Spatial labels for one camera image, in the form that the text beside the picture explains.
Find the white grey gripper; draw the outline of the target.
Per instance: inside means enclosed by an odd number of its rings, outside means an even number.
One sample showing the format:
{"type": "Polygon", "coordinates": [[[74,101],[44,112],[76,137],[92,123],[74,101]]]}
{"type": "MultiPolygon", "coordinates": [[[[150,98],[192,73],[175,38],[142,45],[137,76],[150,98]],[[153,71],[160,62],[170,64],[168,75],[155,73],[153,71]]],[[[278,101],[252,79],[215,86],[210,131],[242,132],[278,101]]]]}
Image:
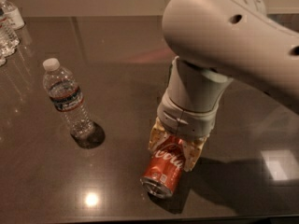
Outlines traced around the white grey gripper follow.
{"type": "Polygon", "coordinates": [[[199,160],[214,128],[220,99],[233,79],[194,66],[177,56],[171,63],[170,78],[157,109],[149,136],[149,153],[174,134],[184,140],[184,171],[199,160]]]}

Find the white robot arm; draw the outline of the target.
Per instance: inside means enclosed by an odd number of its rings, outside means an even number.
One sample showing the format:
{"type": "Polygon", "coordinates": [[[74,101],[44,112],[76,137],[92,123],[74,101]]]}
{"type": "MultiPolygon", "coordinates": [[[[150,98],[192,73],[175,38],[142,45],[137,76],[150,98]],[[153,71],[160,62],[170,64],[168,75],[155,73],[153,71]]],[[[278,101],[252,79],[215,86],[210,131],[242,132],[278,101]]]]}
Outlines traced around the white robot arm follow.
{"type": "Polygon", "coordinates": [[[298,35],[271,21],[263,0],[170,0],[162,28],[176,57],[150,150],[157,149],[163,134],[173,134],[183,141],[183,168],[190,171],[233,80],[299,112],[298,35]]]}

